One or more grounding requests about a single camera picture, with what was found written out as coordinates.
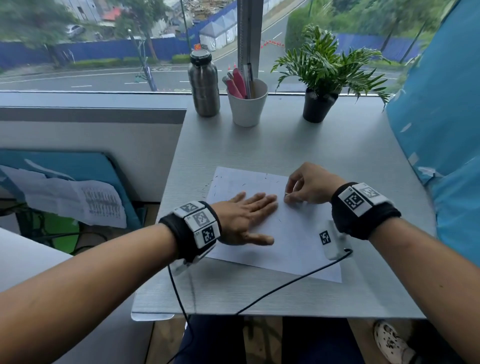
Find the white shoe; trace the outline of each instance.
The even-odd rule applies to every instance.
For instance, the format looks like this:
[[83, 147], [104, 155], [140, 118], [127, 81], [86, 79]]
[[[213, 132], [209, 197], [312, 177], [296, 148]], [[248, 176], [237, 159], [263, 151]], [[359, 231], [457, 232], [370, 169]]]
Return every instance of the white shoe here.
[[385, 320], [379, 320], [373, 325], [373, 337], [391, 364], [409, 364], [415, 355], [415, 350], [409, 347]]

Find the black wrist strap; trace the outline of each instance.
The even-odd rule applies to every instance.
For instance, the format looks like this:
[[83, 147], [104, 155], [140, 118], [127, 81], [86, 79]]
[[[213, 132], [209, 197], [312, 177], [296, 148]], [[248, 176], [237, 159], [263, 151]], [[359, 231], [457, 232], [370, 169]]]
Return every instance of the black wrist strap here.
[[[213, 215], [213, 217], [218, 223], [218, 229], [220, 230], [220, 234], [221, 234], [222, 227], [220, 226], [220, 221], [218, 220], [218, 216], [216, 212], [212, 209], [212, 207], [207, 202], [204, 202], [204, 201], [199, 201], [199, 202], [202, 205], [204, 205]], [[210, 247], [216, 242], [216, 239], [215, 239], [212, 242], [205, 245], [204, 247], [202, 247], [201, 249], [198, 249], [195, 243], [193, 231], [190, 230], [189, 226], [187, 225], [184, 219], [179, 218], [173, 213], [170, 213], [162, 217], [158, 221], [158, 223], [164, 224], [170, 229], [170, 231], [175, 236], [175, 240], [177, 242], [179, 259], [185, 259], [188, 263], [192, 263], [195, 257], [197, 257], [198, 255], [201, 255], [202, 253], [210, 249]]]
[[344, 232], [354, 238], [368, 240], [373, 230], [381, 223], [392, 217], [401, 217], [402, 214], [391, 203], [384, 202], [372, 206], [363, 215], [357, 216], [338, 196], [348, 187], [357, 184], [356, 182], [346, 183], [339, 187], [333, 194], [332, 217], [339, 232]]

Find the potted plant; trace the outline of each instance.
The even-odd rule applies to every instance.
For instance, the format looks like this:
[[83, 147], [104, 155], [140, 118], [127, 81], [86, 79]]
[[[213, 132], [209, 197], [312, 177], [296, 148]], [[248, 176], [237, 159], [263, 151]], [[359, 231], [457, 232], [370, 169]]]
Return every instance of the potted plant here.
[[357, 97], [362, 92], [373, 91], [384, 105], [387, 103], [390, 95], [383, 91], [386, 87], [379, 87], [386, 81], [385, 74], [374, 77], [376, 69], [371, 72], [360, 69], [372, 57], [384, 60], [379, 50], [350, 48], [349, 54], [336, 54], [338, 40], [335, 36], [312, 24], [304, 27], [302, 36], [305, 43], [301, 49], [288, 50], [285, 56], [275, 61], [271, 72], [279, 66], [286, 67], [286, 72], [280, 72], [283, 75], [278, 79], [278, 86], [289, 76], [297, 76], [307, 85], [303, 106], [305, 120], [322, 122], [344, 87]]

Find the left hand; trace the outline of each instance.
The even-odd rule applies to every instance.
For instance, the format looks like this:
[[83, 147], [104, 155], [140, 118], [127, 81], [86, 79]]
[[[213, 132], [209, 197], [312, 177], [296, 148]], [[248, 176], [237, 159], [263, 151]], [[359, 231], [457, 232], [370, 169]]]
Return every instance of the left hand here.
[[257, 193], [244, 200], [240, 192], [229, 201], [212, 204], [222, 226], [220, 241], [229, 245], [272, 245], [274, 238], [264, 234], [250, 233], [248, 229], [270, 216], [278, 207], [275, 194]]

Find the forearm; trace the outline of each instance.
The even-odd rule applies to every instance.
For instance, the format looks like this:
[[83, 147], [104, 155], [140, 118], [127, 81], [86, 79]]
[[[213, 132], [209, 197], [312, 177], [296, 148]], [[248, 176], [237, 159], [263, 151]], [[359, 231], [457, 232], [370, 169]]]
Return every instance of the forearm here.
[[400, 218], [370, 236], [414, 301], [467, 361], [480, 358], [480, 269]]
[[177, 254], [170, 230], [154, 225], [0, 293], [0, 363], [53, 362]]

